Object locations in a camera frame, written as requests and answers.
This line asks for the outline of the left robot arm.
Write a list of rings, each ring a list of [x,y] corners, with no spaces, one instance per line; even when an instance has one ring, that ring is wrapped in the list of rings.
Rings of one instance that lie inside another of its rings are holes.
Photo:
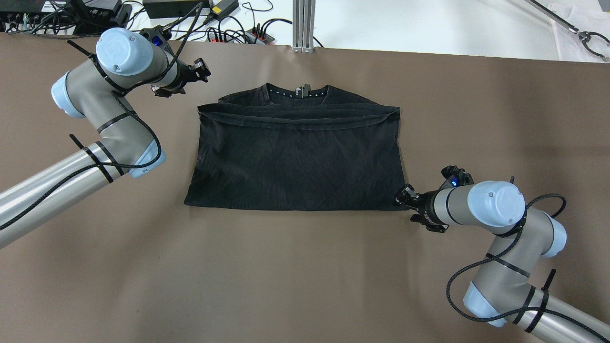
[[[203,59],[179,60],[158,28],[139,33],[112,28],[94,53],[52,86],[55,104],[87,119],[100,135],[91,145],[1,194],[1,246],[13,243],[92,193],[129,174],[139,178],[165,162],[159,139],[126,100],[142,85],[155,96],[183,94],[190,82],[207,81]]]

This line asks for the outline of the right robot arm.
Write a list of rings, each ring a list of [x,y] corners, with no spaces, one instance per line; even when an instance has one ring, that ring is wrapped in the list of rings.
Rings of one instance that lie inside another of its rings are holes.
[[[458,182],[449,178],[440,189],[416,193],[406,184],[395,201],[416,211],[411,220],[432,232],[451,226],[477,226],[494,235],[479,262],[453,275],[447,284],[476,268],[463,298],[466,311],[454,309],[470,321],[502,327],[512,323],[547,343],[607,343],[608,324],[553,297],[551,271],[543,287],[529,284],[531,272],[542,258],[553,258],[566,245],[564,226],[527,204],[511,182]]]

